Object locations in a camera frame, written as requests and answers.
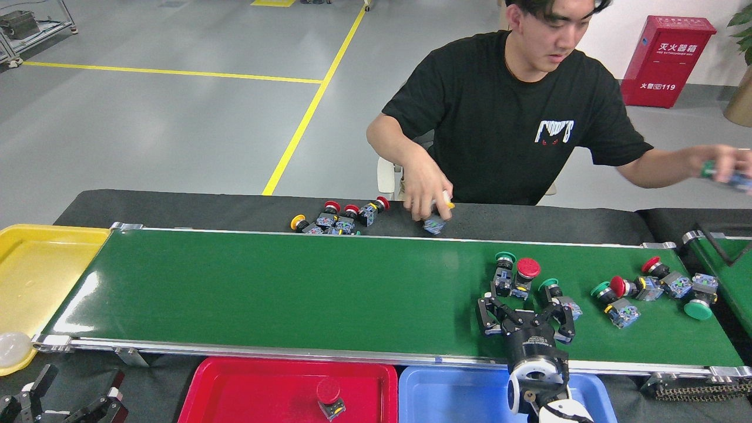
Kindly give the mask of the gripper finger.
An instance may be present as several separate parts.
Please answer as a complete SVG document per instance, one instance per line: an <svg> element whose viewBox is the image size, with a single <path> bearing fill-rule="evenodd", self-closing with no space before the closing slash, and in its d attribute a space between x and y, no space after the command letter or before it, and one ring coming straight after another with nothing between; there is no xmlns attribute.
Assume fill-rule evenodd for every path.
<svg viewBox="0 0 752 423"><path fill-rule="evenodd" d="M18 394L3 396L1 422L40 422L43 414L41 399L48 393L58 372L56 366L46 364L35 382L27 384Z"/></svg>
<svg viewBox="0 0 752 423"><path fill-rule="evenodd" d="M115 371L110 385L104 394L96 397L86 406L77 409L64 418L64 422L124 422L129 414L123 406L120 386L124 380L123 371Z"/></svg>

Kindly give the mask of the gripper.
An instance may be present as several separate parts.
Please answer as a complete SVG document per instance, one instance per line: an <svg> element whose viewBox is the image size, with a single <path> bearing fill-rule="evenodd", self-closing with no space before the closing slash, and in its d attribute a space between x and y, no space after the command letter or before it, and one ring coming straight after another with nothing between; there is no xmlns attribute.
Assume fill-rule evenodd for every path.
<svg viewBox="0 0 752 423"><path fill-rule="evenodd" d="M553 300L538 300L538 313L524 310L521 303L485 292L478 299L479 324L485 335L504 335L510 370L526 360L547 359L556 366L569 359L555 342L570 344L575 337L571 308Z"/></svg>

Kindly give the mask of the person's right hand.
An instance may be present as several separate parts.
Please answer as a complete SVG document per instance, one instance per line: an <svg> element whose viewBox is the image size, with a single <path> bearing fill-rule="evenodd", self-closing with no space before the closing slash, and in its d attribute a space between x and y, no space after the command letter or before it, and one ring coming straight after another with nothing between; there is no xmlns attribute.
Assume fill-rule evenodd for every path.
<svg viewBox="0 0 752 423"><path fill-rule="evenodd" d="M444 176L434 160L416 160L403 165L403 206L410 212L413 221L428 219L438 212L443 220L452 219L449 208L453 184Z"/></svg>

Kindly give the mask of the person's left hand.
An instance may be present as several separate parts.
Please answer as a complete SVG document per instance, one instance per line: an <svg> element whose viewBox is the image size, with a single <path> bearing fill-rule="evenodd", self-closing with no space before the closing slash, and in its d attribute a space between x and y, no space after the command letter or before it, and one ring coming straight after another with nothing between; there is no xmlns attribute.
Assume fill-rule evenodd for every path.
<svg viewBox="0 0 752 423"><path fill-rule="evenodd" d="M692 176L711 179L750 194L751 152L730 145L691 147Z"/></svg>

